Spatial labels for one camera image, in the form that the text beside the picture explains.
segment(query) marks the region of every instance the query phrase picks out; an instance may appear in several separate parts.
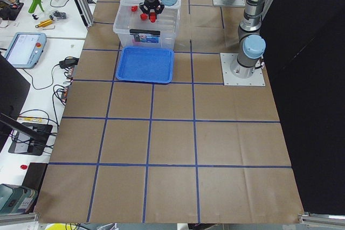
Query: red object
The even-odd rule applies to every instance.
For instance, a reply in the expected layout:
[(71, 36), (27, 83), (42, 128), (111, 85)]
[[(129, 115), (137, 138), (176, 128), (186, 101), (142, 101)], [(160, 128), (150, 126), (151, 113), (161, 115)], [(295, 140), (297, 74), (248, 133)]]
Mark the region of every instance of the red object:
[(150, 21), (151, 23), (154, 23), (157, 19), (156, 13), (155, 12), (151, 12), (150, 13)]
[(146, 13), (142, 13), (140, 15), (140, 19), (142, 19), (143, 21), (145, 21), (147, 19), (148, 15)]

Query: black monitor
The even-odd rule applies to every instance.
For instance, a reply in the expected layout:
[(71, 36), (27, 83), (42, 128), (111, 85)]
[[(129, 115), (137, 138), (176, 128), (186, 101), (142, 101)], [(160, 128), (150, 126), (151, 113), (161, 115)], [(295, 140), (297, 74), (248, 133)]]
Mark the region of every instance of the black monitor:
[(21, 154), (41, 155), (50, 135), (52, 126), (16, 121), (24, 105), (30, 83), (0, 54), (0, 151), (3, 149), (13, 129), (18, 134), (13, 137), (9, 152), (15, 152), (19, 133), (28, 136), (27, 152)]

